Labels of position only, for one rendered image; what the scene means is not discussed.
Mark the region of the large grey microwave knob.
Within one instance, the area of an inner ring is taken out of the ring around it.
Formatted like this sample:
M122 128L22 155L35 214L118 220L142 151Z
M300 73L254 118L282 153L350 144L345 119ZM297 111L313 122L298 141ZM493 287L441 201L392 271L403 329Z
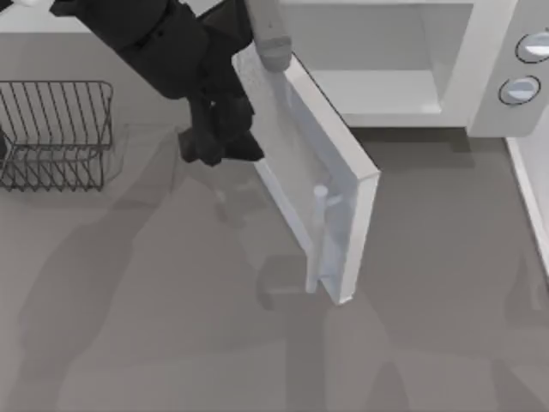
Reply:
M516 44L516 57L525 64L539 64L549 59L549 30L524 35Z

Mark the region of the small grey microwave knob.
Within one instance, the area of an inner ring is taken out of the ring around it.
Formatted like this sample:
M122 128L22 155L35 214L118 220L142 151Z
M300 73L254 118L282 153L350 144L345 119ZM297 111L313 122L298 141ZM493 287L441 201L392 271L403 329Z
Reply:
M533 100L541 90L540 81L534 76L507 80L498 91L498 98L507 106L520 106Z

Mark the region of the pale microwave oven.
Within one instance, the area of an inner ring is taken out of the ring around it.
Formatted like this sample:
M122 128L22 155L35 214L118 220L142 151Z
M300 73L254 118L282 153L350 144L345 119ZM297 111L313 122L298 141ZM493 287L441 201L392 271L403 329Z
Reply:
M463 128L526 136L549 101L549 59L525 64L516 44L549 30L549 0L281 0L293 49L352 127ZM498 98L534 76L520 106Z

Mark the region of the pale microwave door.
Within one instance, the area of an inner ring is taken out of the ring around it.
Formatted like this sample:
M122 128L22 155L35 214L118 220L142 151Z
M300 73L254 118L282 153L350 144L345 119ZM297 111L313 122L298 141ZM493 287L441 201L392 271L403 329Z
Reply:
M273 73L250 46L235 66L255 109L252 133L264 152L256 170L305 253L306 272L313 191L317 185L329 190L317 286L345 305L357 288L381 173L297 57L287 70Z

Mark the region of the pale grey rounded box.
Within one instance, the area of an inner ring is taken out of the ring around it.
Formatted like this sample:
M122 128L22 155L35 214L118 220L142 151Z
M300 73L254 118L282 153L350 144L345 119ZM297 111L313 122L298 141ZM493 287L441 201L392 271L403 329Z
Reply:
M244 0L256 52L267 71L281 73L290 66L293 44L281 0Z

